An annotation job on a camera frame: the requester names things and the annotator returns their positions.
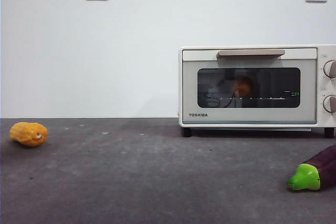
toy corn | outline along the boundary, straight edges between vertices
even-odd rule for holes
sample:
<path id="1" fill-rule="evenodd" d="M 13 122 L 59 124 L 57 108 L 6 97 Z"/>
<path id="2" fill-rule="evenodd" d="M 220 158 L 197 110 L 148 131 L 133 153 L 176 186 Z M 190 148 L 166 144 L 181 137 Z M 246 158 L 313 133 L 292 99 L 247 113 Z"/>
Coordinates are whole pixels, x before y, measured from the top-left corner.
<path id="1" fill-rule="evenodd" d="M 34 147 L 41 145 L 48 136 L 48 130 L 39 123 L 16 123 L 9 131 L 12 139 L 23 145 Z"/>

purple eggplant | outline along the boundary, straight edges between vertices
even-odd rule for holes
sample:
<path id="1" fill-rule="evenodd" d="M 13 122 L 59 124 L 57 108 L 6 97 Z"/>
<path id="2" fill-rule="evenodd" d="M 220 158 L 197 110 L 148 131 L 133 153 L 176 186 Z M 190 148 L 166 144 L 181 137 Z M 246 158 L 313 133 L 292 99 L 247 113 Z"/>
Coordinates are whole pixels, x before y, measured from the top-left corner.
<path id="1" fill-rule="evenodd" d="M 300 164 L 287 182 L 293 190 L 319 190 L 333 185 L 336 185 L 336 145 Z"/>

oven handle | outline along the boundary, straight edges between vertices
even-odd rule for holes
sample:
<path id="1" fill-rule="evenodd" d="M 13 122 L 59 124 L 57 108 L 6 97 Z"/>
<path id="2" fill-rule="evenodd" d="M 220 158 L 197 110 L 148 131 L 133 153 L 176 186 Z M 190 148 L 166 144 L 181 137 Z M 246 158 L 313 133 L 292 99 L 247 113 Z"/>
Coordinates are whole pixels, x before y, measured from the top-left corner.
<path id="1" fill-rule="evenodd" d="M 230 56 L 262 56 L 279 57 L 285 54 L 284 49 L 225 49 L 218 51 L 217 57 Z"/>

oven door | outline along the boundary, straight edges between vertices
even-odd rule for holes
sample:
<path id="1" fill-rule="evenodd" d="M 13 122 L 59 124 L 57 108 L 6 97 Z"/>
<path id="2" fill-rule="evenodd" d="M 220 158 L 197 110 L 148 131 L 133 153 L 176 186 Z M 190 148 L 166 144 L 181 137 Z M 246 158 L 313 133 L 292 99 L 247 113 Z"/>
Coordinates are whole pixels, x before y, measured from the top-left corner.
<path id="1" fill-rule="evenodd" d="M 262 50 L 183 51 L 183 123 L 315 124 L 316 49 Z"/>

oven window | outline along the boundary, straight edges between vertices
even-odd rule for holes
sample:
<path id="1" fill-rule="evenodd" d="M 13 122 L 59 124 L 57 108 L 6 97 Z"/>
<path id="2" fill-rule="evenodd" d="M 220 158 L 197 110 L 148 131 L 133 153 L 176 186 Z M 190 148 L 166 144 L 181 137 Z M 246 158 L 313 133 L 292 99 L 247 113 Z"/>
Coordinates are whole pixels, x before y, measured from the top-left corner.
<path id="1" fill-rule="evenodd" d="M 296 108 L 300 105 L 300 69 L 200 69 L 197 103 L 201 108 Z"/>

